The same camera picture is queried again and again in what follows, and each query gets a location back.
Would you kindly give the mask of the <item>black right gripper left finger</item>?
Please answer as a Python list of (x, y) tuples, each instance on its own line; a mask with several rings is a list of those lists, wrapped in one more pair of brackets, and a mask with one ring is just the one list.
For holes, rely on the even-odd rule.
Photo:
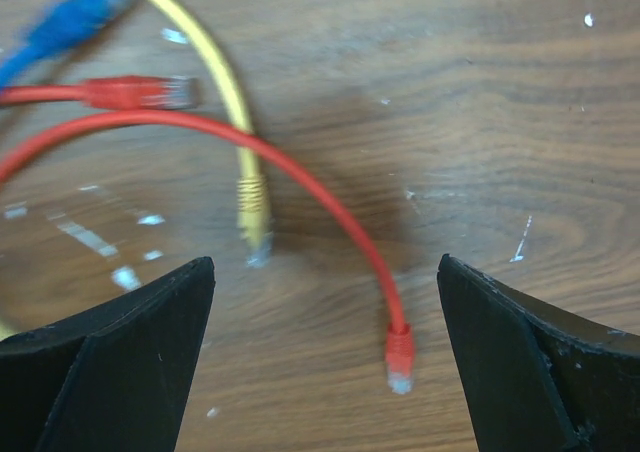
[(2, 340), (2, 450), (174, 450), (214, 288), (199, 257)]

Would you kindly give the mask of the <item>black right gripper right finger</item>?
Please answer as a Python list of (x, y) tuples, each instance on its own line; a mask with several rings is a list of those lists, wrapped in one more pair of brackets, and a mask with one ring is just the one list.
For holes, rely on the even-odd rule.
[(638, 450), (638, 336), (448, 254), (437, 283), (479, 450)]

